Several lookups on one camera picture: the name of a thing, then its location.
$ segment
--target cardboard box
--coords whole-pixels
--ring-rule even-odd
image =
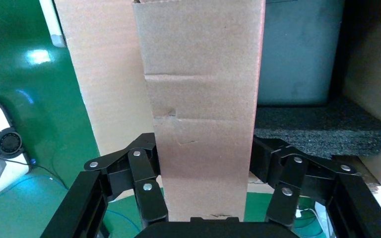
[[[153,131],[132,0],[55,0],[100,155]]]
[[[133,9],[169,219],[243,220],[265,1]]]
[[[344,91],[381,120],[381,1],[354,1],[346,7],[344,33],[350,39]],[[381,153],[361,159],[381,183]]]

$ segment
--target blue cable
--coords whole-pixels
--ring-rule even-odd
[[[10,188],[8,188],[7,190],[3,191],[1,194],[0,194],[0,197],[3,196],[4,194],[6,194],[7,192],[11,191],[13,188],[17,187],[20,183],[23,183],[27,180],[30,180],[30,179],[34,179],[34,178],[38,178],[38,177],[46,177],[52,181],[54,181],[55,183],[57,183],[61,188],[65,189],[66,191],[68,191],[69,189],[67,189],[66,187],[64,187],[59,181],[57,181],[56,179],[53,179],[52,177],[49,177],[47,175],[37,175],[37,176],[33,176],[33,177],[29,177],[29,178],[26,178],[24,180],[21,180],[20,182],[14,184],[13,186],[11,186]],[[113,213],[115,215],[118,215],[120,217],[122,217],[123,219],[125,219],[127,222],[129,222],[138,232],[140,232],[141,230],[139,229],[139,227],[133,222],[131,221],[128,217],[126,217],[125,215],[121,214],[121,213],[118,213],[118,212],[114,212],[114,211],[110,211],[110,210],[107,210],[107,212],[110,212],[110,213]]]
[[[129,218],[127,218],[123,214],[117,213],[117,212],[114,212],[114,211],[110,211],[110,210],[107,210],[107,212],[113,213],[115,215],[118,215],[118,216],[124,218],[126,221],[128,221],[135,228],[136,231],[138,231],[138,232],[141,231],[141,229],[133,221],[131,221]]]
[[[25,181],[30,180],[30,179],[38,178],[38,177],[46,177],[46,178],[48,178],[48,179],[51,179],[51,180],[55,181],[55,182],[58,183],[60,186],[62,186],[62,184],[60,184],[58,181],[54,180],[52,177],[49,177],[49,176],[47,176],[47,175],[37,175],[37,176],[33,176],[33,177],[26,178],[26,179],[21,180],[20,182],[18,182],[18,183],[16,183],[16,184],[14,184],[12,187],[10,187],[10,188],[8,188],[7,190],[5,190],[4,192],[2,192],[2,193],[0,194],[0,197],[3,196],[3,195],[5,195],[7,192],[11,191],[13,188],[17,187],[20,183],[25,182]]]

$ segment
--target black metal frame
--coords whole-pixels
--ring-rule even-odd
[[[168,222],[156,182],[160,175],[153,133],[124,150],[84,165],[41,237],[95,237],[108,202],[134,189],[143,231],[136,237],[297,237],[293,227],[300,195],[326,206],[338,237],[381,237],[381,208],[356,170],[307,155],[280,139],[254,137],[250,171],[275,189],[264,223],[237,218]]]

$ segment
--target metal bolt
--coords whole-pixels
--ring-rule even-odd
[[[292,191],[291,189],[287,188],[287,187],[283,187],[283,188],[281,189],[281,191],[282,191],[283,194],[286,195],[286,196],[291,196],[291,195],[293,195],[293,191]]]
[[[294,157],[294,161],[296,161],[296,163],[301,163],[301,162],[303,162],[303,160],[300,159],[299,157]]]
[[[347,165],[341,165],[342,170],[351,171],[351,168]]]
[[[144,188],[145,191],[149,191],[149,190],[152,189],[152,185],[150,183],[146,183],[146,184],[144,184],[143,188]]]
[[[91,162],[91,163],[90,163],[90,167],[92,167],[92,168],[96,167],[97,165],[98,165],[97,162]]]

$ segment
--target cable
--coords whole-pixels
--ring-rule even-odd
[[[306,235],[302,235],[302,234],[299,234],[299,233],[297,233],[297,232],[295,232],[295,233],[296,233],[296,235],[300,236],[301,238],[316,238],[316,237],[318,237],[318,236],[322,235],[322,233],[323,233],[323,230],[322,230],[322,231],[320,231],[318,234],[316,234],[316,235],[313,235],[313,236],[306,236]]]
[[[314,219],[311,222],[307,223],[306,225],[301,226],[301,227],[294,227],[294,229],[301,229],[301,228],[308,227],[309,225],[313,224],[313,222],[316,221],[316,217],[309,217],[309,218],[314,218]]]
[[[128,217],[126,217],[125,215],[121,214],[121,213],[118,213],[118,212],[115,212],[115,211],[111,211],[111,210],[107,210],[107,212],[109,213],[113,213],[115,215],[118,215],[122,218],[124,218],[125,220],[127,220],[138,232],[141,231],[141,229],[133,222],[131,221]]]
[[[34,164],[27,164],[27,163],[21,163],[21,162],[18,162],[18,161],[13,161],[13,160],[7,160],[7,159],[4,159],[4,158],[0,158],[0,160],[3,160],[3,161],[7,161],[7,162],[13,162],[13,163],[16,163],[16,164],[21,164],[21,165],[30,165],[30,166],[36,166],[36,167],[39,167],[39,168],[42,168],[44,170],[46,170],[48,173],[50,173],[51,175],[53,175],[54,177],[56,177],[61,183],[62,183],[62,186],[66,189],[66,190],[69,190],[67,185],[64,183],[64,181],[62,180],[62,178],[58,175],[55,175],[52,171],[46,169],[45,167],[43,166],[40,166],[40,165],[34,165]]]
[[[320,226],[321,231],[320,231],[318,234],[316,234],[316,235],[312,235],[312,236],[302,235],[302,234],[299,234],[299,233],[296,232],[296,231],[294,231],[294,232],[295,232],[298,236],[300,236],[300,237],[302,237],[302,238],[316,238],[316,237],[322,235],[322,233],[323,233],[323,227],[322,227],[322,224],[321,224],[320,221],[319,221],[319,216],[318,216],[318,214],[316,213],[316,211],[315,211],[314,209],[312,209],[312,208],[309,208],[309,209],[305,209],[303,212],[312,212],[312,213],[315,215],[314,217],[315,217],[316,219],[314,219],[311,223],[313,223],[314,221],[317,220],[317,222],[319,223],[319,226]]]
[[[61,187],[64,188],[64,186],[63,186],[62,184],[60,184],[58,181],[54,180],[52,177],[49,177],[49,176],[47,176],[47,175],[37,175],[37,176],[33,176],[33,177],[26,178],[26,179],[21,180],[20,182],[18,182],[18,183],[16,183],[16,184],[14,184],[13,186],[11,186],[10,188],[8,188],[7,190],[3,191],[3,192],[0,194],[0,197],[3,196],[4,194],[6,194],[7,192],[11,191],[13,188],[15,188],[16,186],[18,186],[20,183],[25,182],[25,181],[30,180],[30,179],[37,178],[37,177],[46,177],[46,178],[48,178],[48,179],[50,179],[50,180],[55,181],[57,184],[59,184]]]
[[[0,197],[5,195],[7,192],[11,191],[13,188],[17,187],[20,183],[23,183],[27,180],[30,180],[30,179],[34,179],[34,178],[38,178],[38,177],[46,177],[52,181],[54,181],[57,185],[59,185],[61,188],[65,189],[66,191],[68,191],[69,189],[66,188],[62,183],[58,182],[57,180],[53,179],[52,177],[49,177],[47,175],[37,175],[37,176],[33,176],[33,177],[29,177],[29,178],[26,178],[24,180],[21,180],[19,181],[18,183],[14,184],[13,186],[11,186],[10,188],[8,188],[7,190],[3,191],[1,194],[0,194]],[[130,223],[138,232],[140,232],[141,230],[139,229],[139,227],[131,220],[129,219],[128,217],[126,217],[125,215],[121,214],[121,213],[118,213],[118,212],[115,212],[115,211],[111,211],[111,210],[107,210],[107,212],[109,213],[113,213],[117,216],[120,216],[122,217],[123,219],[125,219],[128,223]]]

